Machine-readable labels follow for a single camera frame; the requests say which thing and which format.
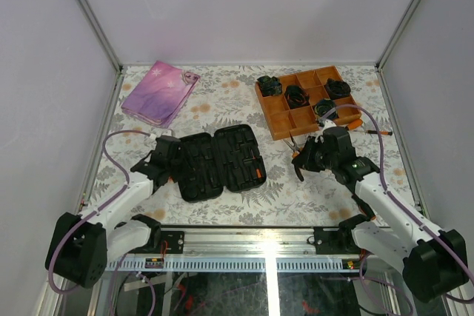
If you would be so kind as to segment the orange black long-nose pliers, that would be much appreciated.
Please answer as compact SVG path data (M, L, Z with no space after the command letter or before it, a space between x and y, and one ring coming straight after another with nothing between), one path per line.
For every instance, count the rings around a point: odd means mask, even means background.
M292 158L296 158L299 155L299 153L301 152L301 149L300 149L299 145L296 143L296 140L294 139L294 137L292 135L290 135L290 140L287 140L287 139L284 138L283 142L293 151ZM301 182L303 182L304 181L304 176L301 173L301 168L298 167L295 164L293 164L293 167L294 167L296 176L298 177L298 179Z

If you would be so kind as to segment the black plastic tool case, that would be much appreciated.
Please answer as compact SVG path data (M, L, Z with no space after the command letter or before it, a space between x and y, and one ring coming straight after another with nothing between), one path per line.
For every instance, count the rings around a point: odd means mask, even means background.
M239 193L260 187L267 180L264 160L252 128L238 124L181 138L185 153L181 198L197 203L219 197L227 189ZM250 148L259 159L262 178L251 164Z

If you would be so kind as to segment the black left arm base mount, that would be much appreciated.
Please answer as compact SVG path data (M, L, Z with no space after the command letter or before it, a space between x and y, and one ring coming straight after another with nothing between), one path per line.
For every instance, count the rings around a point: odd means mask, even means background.
M178 230L161 230L154 238L140 247L131 249L133 254L160 254L177 255L182 254L184 249L185 232Z

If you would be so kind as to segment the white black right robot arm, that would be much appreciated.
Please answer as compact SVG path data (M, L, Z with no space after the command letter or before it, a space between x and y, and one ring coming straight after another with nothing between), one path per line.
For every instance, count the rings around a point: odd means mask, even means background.
M454 229L446 232L403 202L382 183L382 171L369 158L356 154L348 131L326 127L293 150L298 179L303 171L331 171L345 186L361 214L338 225L337 242L345 252L363 249L400 272L412 294L422 302L466 284L466 243Z

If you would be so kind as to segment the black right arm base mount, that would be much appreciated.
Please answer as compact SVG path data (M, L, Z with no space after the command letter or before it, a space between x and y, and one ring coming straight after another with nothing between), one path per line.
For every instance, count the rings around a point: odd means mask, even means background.
M314 227L314 244L319 255L360 255L352 231L340 227Z

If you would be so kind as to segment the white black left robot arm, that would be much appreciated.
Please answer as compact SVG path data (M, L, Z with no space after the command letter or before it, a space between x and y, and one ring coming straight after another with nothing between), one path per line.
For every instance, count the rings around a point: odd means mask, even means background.
M109 262L135 249L155 252L161 247L161 224L138 214L125 215L150 198L168 181L177 181L184 163L180 139L150 135L155 147L129 169L122 168L124 184L111 195L89 204L74 215L65 212L56 221L45 259L50 288L64 294L54 277L89 289L101 278Z

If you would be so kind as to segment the black orange handled screwdriver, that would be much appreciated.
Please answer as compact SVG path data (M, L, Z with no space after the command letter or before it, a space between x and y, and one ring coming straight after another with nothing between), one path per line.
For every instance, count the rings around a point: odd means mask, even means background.
M356 205L358 206L360 212L365 215L369 221L373 221L376 219L375 213L370 207L368 203L360 199L357 195L353 194L351 198L355 201Z

